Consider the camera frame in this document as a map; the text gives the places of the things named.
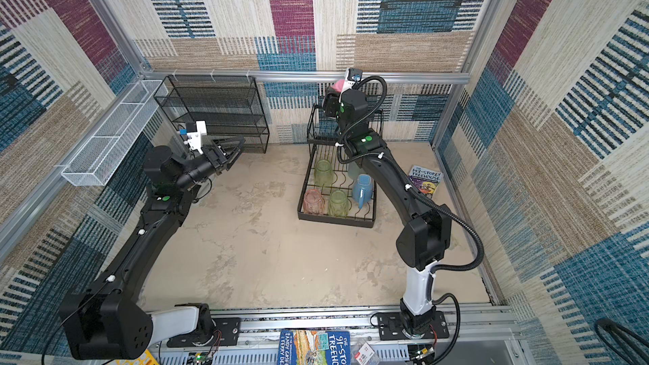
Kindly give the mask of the opaque pink plastic cup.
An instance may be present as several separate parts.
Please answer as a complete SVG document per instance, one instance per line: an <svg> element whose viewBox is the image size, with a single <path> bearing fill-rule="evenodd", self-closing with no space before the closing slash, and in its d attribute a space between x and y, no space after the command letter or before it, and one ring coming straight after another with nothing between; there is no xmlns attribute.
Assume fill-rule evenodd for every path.
<svg viewBox="0 0 649 365"><path fill-rule="evenodd" d="M335 84L331 86L331 89L333 89L333 91L336 91L338 93L342 93L345 83L346 81L344 79L339 79L338 81L336 81Z"/></svg>

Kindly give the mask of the teal translucent plastic cup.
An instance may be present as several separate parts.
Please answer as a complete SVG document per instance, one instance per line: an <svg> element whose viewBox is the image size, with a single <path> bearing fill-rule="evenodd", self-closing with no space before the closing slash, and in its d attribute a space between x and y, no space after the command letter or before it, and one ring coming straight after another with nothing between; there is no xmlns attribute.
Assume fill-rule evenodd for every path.
<svg viewBox="0 0 649 365"><path fill-rule="evenodd" d="M356 162L350 162L347 164L347 175L351 180L356 181L361 174L361 168Z"/></svg>

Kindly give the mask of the green plastic cup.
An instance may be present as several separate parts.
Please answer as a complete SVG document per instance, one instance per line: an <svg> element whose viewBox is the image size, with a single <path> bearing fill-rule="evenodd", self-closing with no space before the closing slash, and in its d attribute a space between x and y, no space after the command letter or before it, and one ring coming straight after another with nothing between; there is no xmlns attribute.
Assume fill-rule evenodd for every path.
<svg viewBox="0 0 649 365"><path fill-rule="evenodd" d="M334 217L347 217L351 209L351 201L346 191L335 189L331 192L328 200L328 215Z"/></svg>
<svg viewBox="0 0 649 365"><path fill-rule="evenodd" d="M321 159L314 165L314 185L316 187L331 187L335 182L333 166L329 160Z"/></svg>

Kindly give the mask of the black wire dish rack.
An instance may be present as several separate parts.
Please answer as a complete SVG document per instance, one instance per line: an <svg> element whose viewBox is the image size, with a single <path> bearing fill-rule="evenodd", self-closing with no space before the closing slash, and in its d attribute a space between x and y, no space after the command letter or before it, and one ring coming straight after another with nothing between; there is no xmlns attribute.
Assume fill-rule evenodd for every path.
<svg viewBox="0 0 649 365"><path fill-rule="evenodd" d="M341 164L336 156L336 138L337 123L334 118L328 118L322 106L314 105L311 108L309 122L307 124L306 140L309 145L309 165L305 174L304 184L300 194L297 207L297 217L302 221L312 221L342 226L355 226L361 228L372 228L375 225L377 217L377 202L375 196L371 201L358 209L356 202L353 200L353 181L347 175L347 165ZM329 160L333 166L335 182L331 187L316 187L314 185L314 165L318 160ZM319 189L323 194L324 200L328 202L331 192L335 189L346 191L348 199L351 201L351 209L347 217L334 217L328 215L328 209L321 216L303 213L304 194L309 189Z"/></svg>

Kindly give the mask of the pink translucent plastic cup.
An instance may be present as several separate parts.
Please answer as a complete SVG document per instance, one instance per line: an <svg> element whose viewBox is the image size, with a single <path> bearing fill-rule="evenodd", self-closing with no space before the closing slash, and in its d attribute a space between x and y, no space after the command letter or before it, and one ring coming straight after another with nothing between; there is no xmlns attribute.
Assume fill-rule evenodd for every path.
<svg viewBox="0 0 649 365"><path fill-rule="evenodd" d="M304 194L303 213L321 216L326 212L326 201L319 189L309 189Z"/></svg>

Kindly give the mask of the blue white ceramic mug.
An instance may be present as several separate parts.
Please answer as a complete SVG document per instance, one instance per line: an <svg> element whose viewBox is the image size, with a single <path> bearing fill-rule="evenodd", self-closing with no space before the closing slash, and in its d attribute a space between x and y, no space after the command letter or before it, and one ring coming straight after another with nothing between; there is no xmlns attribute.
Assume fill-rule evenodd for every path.
<svg viewBox="0 0 649 365"><path fill-rule="evenodd" d="M363 209L368 204L374 194L374 183L372 177L368 174L360 174L353 186L353 200L356 202L358 209Z"/></svg>

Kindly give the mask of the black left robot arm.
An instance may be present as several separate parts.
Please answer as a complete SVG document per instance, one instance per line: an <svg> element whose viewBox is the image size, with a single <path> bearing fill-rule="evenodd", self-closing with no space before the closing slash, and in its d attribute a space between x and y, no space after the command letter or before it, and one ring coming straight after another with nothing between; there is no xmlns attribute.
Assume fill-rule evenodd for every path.
<svg viewBox="0 0 649 365"><path fill-rule="evenodd" d="M143 171L150 186L134 231L106 270L84 292L68 293L59 307L73 358L136 359L150 345L176 336L201 331L211 338L215 327L205 307L185 304L149 314L137 300L161 251L184 224L201 183L228 171L244 142L241 136L210 142L191 159L166 145L146 153Z"/></svg>

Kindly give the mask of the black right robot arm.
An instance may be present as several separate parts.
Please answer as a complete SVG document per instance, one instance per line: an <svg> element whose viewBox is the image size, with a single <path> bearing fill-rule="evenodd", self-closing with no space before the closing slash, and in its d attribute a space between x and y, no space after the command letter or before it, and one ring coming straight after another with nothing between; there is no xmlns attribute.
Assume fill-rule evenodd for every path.
<svg viewBox="0 0 649 365"><path fill-rule="evenodd" d="M409 336L420 336L437 317L433 299L435 273L451 244L451 213L417 189L395 162L382 137L369 126L377 112L356 88L343 92L328 89L323 109L336 120L336 156L343 164L358 164L393 204L403 229L395 242L408 267L406 291L400 302L402 327Z"/></svg>

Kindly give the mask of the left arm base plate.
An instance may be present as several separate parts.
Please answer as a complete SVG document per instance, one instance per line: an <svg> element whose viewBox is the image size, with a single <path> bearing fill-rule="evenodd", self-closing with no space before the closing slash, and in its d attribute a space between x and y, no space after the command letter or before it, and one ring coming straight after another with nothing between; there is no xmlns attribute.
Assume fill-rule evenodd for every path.
<svg viewBox="0 0 649 365"><path fill-rule="evenodd" d="M194 331L174 336L166 343L169 348L198 348L236 346L239 338L240 318L201 319Z"/></svg>

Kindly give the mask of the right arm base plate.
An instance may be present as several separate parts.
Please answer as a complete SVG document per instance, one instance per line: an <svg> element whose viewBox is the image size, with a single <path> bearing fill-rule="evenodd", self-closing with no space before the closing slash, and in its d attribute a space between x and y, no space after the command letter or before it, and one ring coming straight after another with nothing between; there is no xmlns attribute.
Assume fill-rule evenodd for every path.
<svg viewBox="0 0 649 365"><path fill-rule="evenodd" d="M435 313L435 318L429 325L413 333L406 330L402 322L402 314L399 312L378 312L374 315L374 319L381 341L433 340L436 337L446 339L451 335L446 318L440 311Z"/></svg>

